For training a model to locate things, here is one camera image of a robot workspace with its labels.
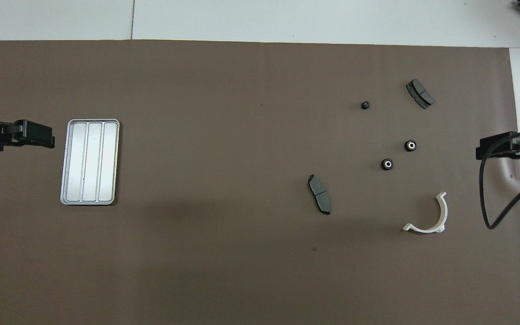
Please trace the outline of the brown table mat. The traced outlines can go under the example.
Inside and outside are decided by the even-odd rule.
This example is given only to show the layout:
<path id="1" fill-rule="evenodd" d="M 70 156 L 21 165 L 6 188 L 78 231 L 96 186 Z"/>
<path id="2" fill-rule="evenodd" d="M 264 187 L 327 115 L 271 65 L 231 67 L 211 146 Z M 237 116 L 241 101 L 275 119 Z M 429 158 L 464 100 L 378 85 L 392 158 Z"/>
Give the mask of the brown table mat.
<path id="1" fill-rule="evenodd" d="M 18 119 L 56 147 L 0 152 L 0 325 L 520 325 L 474 152 L 517 128 L 507 49 L 0 42 Z M 72 119 L 120 122 L 111 205 L 60 202 Z"/>

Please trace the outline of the dark grey brake pad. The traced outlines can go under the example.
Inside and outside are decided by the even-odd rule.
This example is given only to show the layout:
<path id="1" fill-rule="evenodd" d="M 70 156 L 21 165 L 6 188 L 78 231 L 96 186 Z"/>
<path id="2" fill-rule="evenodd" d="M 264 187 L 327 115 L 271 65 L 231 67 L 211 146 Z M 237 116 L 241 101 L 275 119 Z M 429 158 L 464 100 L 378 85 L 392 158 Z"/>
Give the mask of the dark grey brake pad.
<path id="1" fill-rule="evenodd" d="M 423 109 L 427 109 L 435 103 L 435 99 L 417 79 L 413 79 L 407 83 L 406 89 L 413 100 Z"/>
<path id="2" fill-rule="evenodd" d="M 310 192 L 312 194 L 312 197 L 314 198 L 316 207 L 318 208 L 319 212 L 324 215 L 330 215 L 331 214 L 331 200 L 330 195 L 328 194 L 328 191 L 322 181 L 318 179 L 314 174 L 311 174 L 309 176 L 309 179 L 307 181 L 308 187 L 310 189 Z"/>

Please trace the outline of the white curved plastic bracket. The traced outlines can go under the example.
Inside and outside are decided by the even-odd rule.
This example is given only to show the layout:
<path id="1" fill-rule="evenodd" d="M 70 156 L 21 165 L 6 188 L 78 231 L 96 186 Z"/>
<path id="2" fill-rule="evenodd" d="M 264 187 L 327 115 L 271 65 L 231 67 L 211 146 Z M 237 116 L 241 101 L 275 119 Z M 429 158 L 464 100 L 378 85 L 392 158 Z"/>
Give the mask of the white curved plastic bracket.
<path id="1" fill-rule="evenodd" d="M 439 220 L 436 222 L 434 226 L 428 229 L 420 229 L 413 225 L 412 223 L 407 223 L 403 226 L 403 231 L 413 231 L 419 234 L 440 234 L 446 230 L 446 221 L 448 219 L 448 205 L 446 203 L 446 192 L 441 192 L 436 195 L 436 200 L 439 203 L 440 207 L 440 216 Z"/>

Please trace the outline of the silver metal tray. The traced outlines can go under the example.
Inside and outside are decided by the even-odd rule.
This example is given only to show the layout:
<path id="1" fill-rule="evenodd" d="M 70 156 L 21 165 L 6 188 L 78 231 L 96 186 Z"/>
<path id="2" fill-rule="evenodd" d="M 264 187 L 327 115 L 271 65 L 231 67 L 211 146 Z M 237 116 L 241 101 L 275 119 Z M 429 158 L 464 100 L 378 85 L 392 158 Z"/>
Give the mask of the silver metal tray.
<path id="1" fill-rule="evenodd" d="M 64 205 L 111 205 L 116 198 L 117 119 L 72 119 L 66 132 L 60 186 Z"/>

